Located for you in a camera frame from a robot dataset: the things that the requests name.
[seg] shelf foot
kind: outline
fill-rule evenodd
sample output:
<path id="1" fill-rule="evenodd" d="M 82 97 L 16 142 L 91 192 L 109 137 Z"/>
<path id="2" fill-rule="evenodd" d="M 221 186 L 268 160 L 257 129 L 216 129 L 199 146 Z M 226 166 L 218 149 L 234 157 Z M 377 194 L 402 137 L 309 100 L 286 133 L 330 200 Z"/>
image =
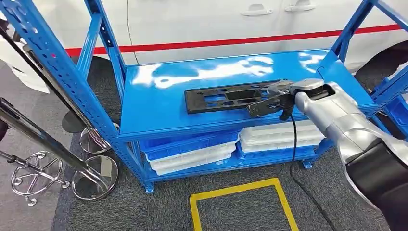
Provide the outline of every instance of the shelf foot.
<path id="1" fill-rule="evenodd" d="M 146 182 L 144 188 L 146 189 L 146 193 L 154 193 L 154 183 L 153 182 Z"/>
<path id="2" fill-rule="evenodd" d="M 312 163 L 312 161 L 309 160 L 309 159 L 302 161 L 302 163 L 303 163 L 303 167 L 304 167 L 305 169 L 311 169 L 311 168 L 313 167 L 313 163 Z"/>

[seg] blue plastic crate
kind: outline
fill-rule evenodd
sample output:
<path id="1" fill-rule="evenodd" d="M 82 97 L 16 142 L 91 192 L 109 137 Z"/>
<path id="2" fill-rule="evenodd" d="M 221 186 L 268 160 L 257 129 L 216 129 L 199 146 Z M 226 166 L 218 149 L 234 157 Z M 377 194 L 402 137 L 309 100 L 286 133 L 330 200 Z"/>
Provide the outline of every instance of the blue plastic crate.
<path id="1" fill-rule="evenodd" d="M 408 105 L 405 99 L 398 95 L 387 106 L 388 116 L 399 126 L 408 126 Z"/>
<path id="2" fill-rule="evenodd" d="M 293 155 L 293 148 L 285 148 L 285 149 L 277 149 L 277 150 L 266 150 L 260 152 L 252 152 L 252 153 L 244 153 L 241 149 L 240 142 L 236 143 L 237 150 L 235 155 L 238 159 L 253 159 L 253 158 L 271 158 L 275 157 L 276 160 L 291 160 Z M 296 148 L 296 160 L 299 159 L 309 159 L 309 158 L 316 158 L 317 155 L 314 152 L 314 149 L 317 148 L 316 146 L 305 146 L 305 147 L 297 147 Z"/>
<path id="3" fill-rule="evenodd" d="M 149 161 L 236 141 L 241 130 L 201 133 L 139 141 Z"/>

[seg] perforated upright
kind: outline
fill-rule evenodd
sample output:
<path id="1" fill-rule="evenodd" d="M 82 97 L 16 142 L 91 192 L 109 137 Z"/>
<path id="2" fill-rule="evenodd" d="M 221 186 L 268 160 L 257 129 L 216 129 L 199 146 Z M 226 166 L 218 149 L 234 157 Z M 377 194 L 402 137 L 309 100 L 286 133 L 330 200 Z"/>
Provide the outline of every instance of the perforated upright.
<path id="1" fill-rule="evenodd" d="M 121 97 L 123 96 L 126 66 L 101 1 L 86 0 L 85 3 L 92 20 L 77 65 L 68 56 L 32 1 L 0 0 L 0 9 L 65 93 L 75 102 L 102 137 L 110 143 L 113 150 L 132 170 L 146 190 L 151 192 L 153 184 L 147 180 L 141 163 L 128 144 L 117 139 L 117 129 L 86 81 L 98 34 L 112 61 Z"/>

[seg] white plastic tray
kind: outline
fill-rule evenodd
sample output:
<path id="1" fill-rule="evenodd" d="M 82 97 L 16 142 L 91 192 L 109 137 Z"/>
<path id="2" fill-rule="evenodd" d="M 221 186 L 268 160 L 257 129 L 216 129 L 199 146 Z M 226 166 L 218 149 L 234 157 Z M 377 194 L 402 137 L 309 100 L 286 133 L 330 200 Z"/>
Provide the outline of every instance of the white plastic tray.
<path id="1" fill-rule="evenodd" d="M 304 141 L 304 140 L 315 140 L 320 139 L 322 140 L 324 135 L 320 131 L 316 130 L 305 130 L 305 131 L 297 131 L 297 140 Z M 262 145 L 262 144 L 279 144 L 279 143 L 286 143 L 286 142 L 294 142 L 294 132 L 285 132 L 279 134 L 268 134 L 263 136 L 253 136 L 250 138 L 246 138 L 240 136 L 240 140 L 244 140 L 247 145 Z"/>
<path id="2" fill-rule="evenodd" d="M 297 141 L 297 147 L 304 147 L 304 146 L 315 146 L 320 143 L 322 139 L 313 139 L 313 140 L 303 140 Z M 241 149 L 244 153 L 251 153 L 251 152 L 260 152 L 260 151 L 267 151 L 267 150 L 277 150 L 277 149 L 285 149 L 285 148 L 293 148 L 294 142 L 282 142 L 282 143 L 272 143 L 272 144 L 262 144 L 262 145 L 248 145 L 245 143 L 245 140 L 240 140 Z"/>
<path id="3" fill-rule="evenodd" d="M 200 165 L 205 165 L 205 164 L 220 161 L 220 160 L 225 160 L 225 159 L 231 158 L 231 156 L 232 156 L 232 153 L 224 153 L 224 154 L 217 154 L 217 155 L 214 155 L 214 156 L 207 156 L 206 159 L 204 159 L 204 160 L 191 162 L 191 163 L 183 164 L 183 165 L 178 165 L 178 166 L 175 166 L 175 167 L 163 168 L 163 169 L 160 169 L 160 170 L 156 170 L 156 174 L 158 176 L 161 176 L 161 175 L 164 175 L 164 174 L 167 174 L 167 173 L 176 172 L 176 171 L 180 171 L 180 170 L 184 170 L 184 169 L 188 169 L 188 168 L 196 167 L 196 166 L 200 166 Z"/>
<path id="4" fill-rule="evenodd" d="M 313 124 L 311 120 L 301 120 L 301 121 L 296 121 L 296 130 L 300 132 L 304 130 L 318 131 L 319 129 Z M 292 122 L 244 128 L 240 132 L 240 136 L 246 139 L 249 139 L 254 136 L 280 134 L 280 133 L 286 133 L 286 132 L 293 133 Z"/>
<path id="5" fill-rule="evenodd" d="M 151 168 L 157 175 L 163 175 L 230 158 L 238 140 L 152 161 L 146 155 L 146 160 L 150 162 Z"/>

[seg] white car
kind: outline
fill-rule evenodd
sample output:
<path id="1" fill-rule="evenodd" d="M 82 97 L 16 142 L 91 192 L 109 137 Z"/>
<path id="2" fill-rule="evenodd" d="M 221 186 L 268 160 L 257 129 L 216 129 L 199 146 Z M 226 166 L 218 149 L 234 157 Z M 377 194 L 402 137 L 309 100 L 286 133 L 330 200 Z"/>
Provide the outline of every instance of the white car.
<path id="1" fill-rule="evenodd" d="M 90 15 L 83 0 L 34 0 L 68 54 L 83 46 Z M 329 48 L 361 0 L 102 0 L 127 65 Z M 408 1 L 386 0 L 402 15 Z M 373 9 L 353 36 L 346 67 L 354 73 L 408 33 Z M 48 92 L 0 39 L 0 59 L 29 87 Z M 95 56 L 108 59 L 102 42 Z"/>

